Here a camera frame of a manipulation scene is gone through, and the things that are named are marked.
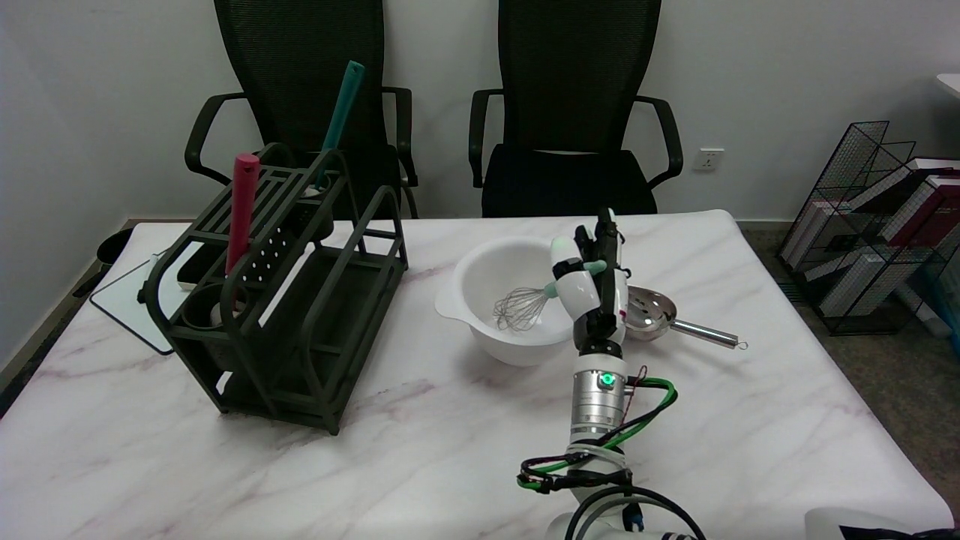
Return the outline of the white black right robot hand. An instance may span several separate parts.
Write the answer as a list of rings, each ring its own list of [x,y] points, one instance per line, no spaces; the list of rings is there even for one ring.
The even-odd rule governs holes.
[[[624,242],[613,209],[603,208],[592,229],[580,225],[572,237],[557,236],[550,243],[556,297],[574,322],[580,356],[622,358],[630,277],[622,266]]]

